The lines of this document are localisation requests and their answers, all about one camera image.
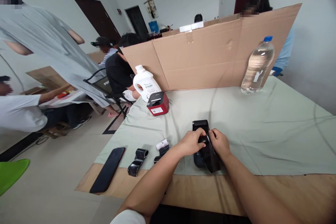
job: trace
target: framed picture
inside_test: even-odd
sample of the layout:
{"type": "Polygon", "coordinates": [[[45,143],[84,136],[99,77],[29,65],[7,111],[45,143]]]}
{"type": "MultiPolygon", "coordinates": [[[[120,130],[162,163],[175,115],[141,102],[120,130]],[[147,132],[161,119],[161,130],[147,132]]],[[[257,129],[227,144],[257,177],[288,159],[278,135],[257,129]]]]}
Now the framed picture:
{"type": "Polygon", "coordinates": [[[154,0],[147,0],[146,2],[144,2],[144,5],[151,20],[159,17],[159,13],[156,9],[154,0]]]}

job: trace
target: black smartphone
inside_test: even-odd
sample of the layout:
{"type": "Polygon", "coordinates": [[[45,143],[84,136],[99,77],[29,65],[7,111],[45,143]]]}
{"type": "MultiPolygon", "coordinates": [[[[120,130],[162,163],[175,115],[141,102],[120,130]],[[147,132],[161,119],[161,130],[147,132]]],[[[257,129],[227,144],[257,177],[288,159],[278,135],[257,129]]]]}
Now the black smartphone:
{"type": "MultiPolygon", "coordinates": [[[[210,130],[208,120],[193,121],[192,128],[193,128],[192,129],[193,131],[196,131],[198,128],[202,128],[204,129],[205,133],[208,133],[208,131],[210,130]]],[[[205,163],[203,162],[201,158],[200,152],[196,152],[194,154],[194,164],[198,168],[206,168],[205,163]]]]}
{"type": "Polygon", "coordinates": [[[211,173],[220,170],[219,158],[212,146],[209,136],[209,123],[208,120],[199,120],[192,122],[192,130],[195,131],[198,128],[204,129],[206,135],[200,136],[198,142],[205,143],[206,147],[200,149],[199,152],[194,154],[194,163],[198,168],[207,168],[211,173]]]}
{"type": "Polygon", "coordinates": [[[98,174],[98,177],[93,183],[90,193],[103,193],[108,189],[125,150],[125,147],[112,150],[102,170],[98,174]]]}

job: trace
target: cable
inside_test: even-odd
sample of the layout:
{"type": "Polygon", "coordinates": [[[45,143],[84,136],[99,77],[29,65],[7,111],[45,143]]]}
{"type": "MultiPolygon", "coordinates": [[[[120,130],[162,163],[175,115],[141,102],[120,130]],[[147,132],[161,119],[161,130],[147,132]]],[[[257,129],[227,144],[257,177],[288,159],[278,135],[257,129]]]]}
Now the cable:
{"type": "Polygon", "coordinates": [[[23,87],[23,83],[20,80],[20,78],[17,76],[17,74],[15,73],[15,71],[13,70],[13,68],[10,66],[10,64],[7,62],[7,60],[5,60],[5,58],[0,54],[0,57],[4,60],[4,62],[7,64],[7,66],[12,70],[13,74],[15,75],[15,77],[18,79],[21,88],[22,88],[22,92],[25,92],[25,88],[23,87]]]}
{"type": "Polygon", "coordinates": [[[31,147],[34,147],[35,145],[41,145],[43,144],[45,141],[47,141],[49,139],[48,136],[45,137],[40,137],[38,138],[34,144],[32,144],[31,146],[29,146],[28,148],[24,149],[23,151],[21,151],[19,154],[17,154],[15,157],[13,157],[10,161],[14,160],[15,158],[17,158],[18,156],[20,156],[22,153],[26,152],[27,150],[29,150],[31,147]]]}

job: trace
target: hand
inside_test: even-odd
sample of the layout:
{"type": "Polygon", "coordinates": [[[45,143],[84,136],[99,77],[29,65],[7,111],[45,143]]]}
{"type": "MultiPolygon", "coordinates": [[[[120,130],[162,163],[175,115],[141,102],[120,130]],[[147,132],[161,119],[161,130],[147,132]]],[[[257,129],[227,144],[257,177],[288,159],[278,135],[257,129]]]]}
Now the hand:
{"type": "Polygon", "coordinates": [[[175,145],[182,156],[192,155],[206,146],[205,143],[198,143],[201,135],[206,135],[202,128],[198,128],[196,131],[187,131],[181,141],[175,145]]]}
{"type": "Polygon", "coordinates": [[[221,158],[231,154],[230,143],[226,135],[220,132],[218,129],[209,130],[209,136],[212,142],[212,146],[221,158]]]}

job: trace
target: black plastic part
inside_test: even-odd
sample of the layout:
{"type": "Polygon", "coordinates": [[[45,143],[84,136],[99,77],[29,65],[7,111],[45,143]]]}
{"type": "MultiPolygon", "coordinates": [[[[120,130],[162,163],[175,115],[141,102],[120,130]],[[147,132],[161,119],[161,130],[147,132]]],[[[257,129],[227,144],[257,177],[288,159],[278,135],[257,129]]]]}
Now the black plastic part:
{"type": "Polygon", "coordinates": [[[198,142],[205,143],[206,147],[200,149],[199,152],[194,154],[194,163],[198,168],[207,168],[209,172],[213,173],[221,169],[219,165],[219,157],[217,156],[209,137],[209,123],[208,120],[199,120],[192,122],[192,130],[195,131],[198,128],[204,129],[206,136],[200,136],[198,142]]]}
{"type": "Polygon", "coordinates": [[[163,156],[164,154],[166,154],[166,152],[167,152],[168,150],[169,150],[169,144],[166,145],[165,147],[162,147],[161,149],[159,149],[160,156],[156,156],[156,157],[154,158],[154,164],[156,164],[156,163],[160,160],[160,158],[162,158],[162,156],[163,156]]]}
{"type": "Polygon", "coordinates": [[[125,147],[112,150],[96,181],[93,183],[90,193],[102,193],[108,189],[125,150],[125,147]]]}
{"type": "Polygon", "coordinates": [[[135,158],[134,161],[131,163],[131,165],[128,167],[128,175],[136,177],[138,175],[138,171],[142,163],[145,161],[146,157],[148,155],[148,150],[146,149],[137,149],[135,152],[135,158]]]}

